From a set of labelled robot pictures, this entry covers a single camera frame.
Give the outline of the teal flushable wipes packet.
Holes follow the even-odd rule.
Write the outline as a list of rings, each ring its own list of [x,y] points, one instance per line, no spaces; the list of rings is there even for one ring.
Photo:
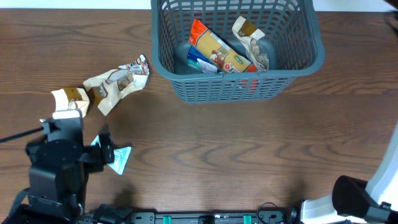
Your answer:
[[[129,155],[131,153],[132,147],[127,146],[127,147],[117,147],[113,141],[110,138],[110,148],[114,152],[114,162],[113,163],[107,163],[110,168],[112,168],[118,175],[122,175],[124,172],[124,169],[126,167],[127,161],[129,159]],[[103,162],[103,159],[101,158],[102,153],[101,153],[101,141],[100,141],[100,136],[97,135],[93,142],[91,143],[91,146],[99,146],[100,150],[99,153],[94,155],[94,166],[98,165],[105,165]]]

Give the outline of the cream snack pouch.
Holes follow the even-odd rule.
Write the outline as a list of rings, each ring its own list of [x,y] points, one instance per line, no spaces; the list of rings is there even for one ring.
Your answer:
[[[90,99],[82,88],[68,87],[52,91],[55,111],[80,110],[82,117],[87,114]]]
[[[85,80],[83,85],[93,103],[106,116],[121,99],[144,89],[149,74],[147,58],[141,54],[131,63]]]
[[[243,16],[239,16],[236,19],[232,31],[242,43],[247,58],[256,69],[262,72],[268,71],[270,65],[269,56],[259,44],[259,40],[265,36],[265,33]]]

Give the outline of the San Remo spaghetti packet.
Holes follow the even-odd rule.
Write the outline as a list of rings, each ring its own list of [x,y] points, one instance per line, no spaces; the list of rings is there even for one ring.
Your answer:
[[[193,20],[189,42],[225,73],[257,71],[252,62],[238,54],[198,19]]]

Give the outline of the grey plastic slotted basket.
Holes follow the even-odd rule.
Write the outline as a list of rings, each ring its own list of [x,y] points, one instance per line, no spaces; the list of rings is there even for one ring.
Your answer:
[[[312,0],[152,0],[151,8],[152,65],[186,103],[273,98],[296,78],[315,73],[325,59]],[[245,17],[264,33],[259,46],[269,56],[266,72],[202,73],[189,66],[187,54],[194,20],[245,55],[244,46],[232,31],[239,17]]]

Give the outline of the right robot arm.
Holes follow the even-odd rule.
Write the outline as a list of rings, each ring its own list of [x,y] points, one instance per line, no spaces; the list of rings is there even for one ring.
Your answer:
[[[397,129],[369,180],[338,177],[331,194],[298,203],[287,222],[397,224]]]

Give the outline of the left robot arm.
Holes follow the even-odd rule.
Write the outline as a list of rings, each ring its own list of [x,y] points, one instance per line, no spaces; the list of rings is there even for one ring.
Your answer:
[[[81,128],[45,128],[43,135],[27,143],[31,161],[30,186],[19,192],[5,223],[129,223],[132,210],[102,204],[86,212],[89,175],[114,162],[107,127],[99,142],[83,144]]]

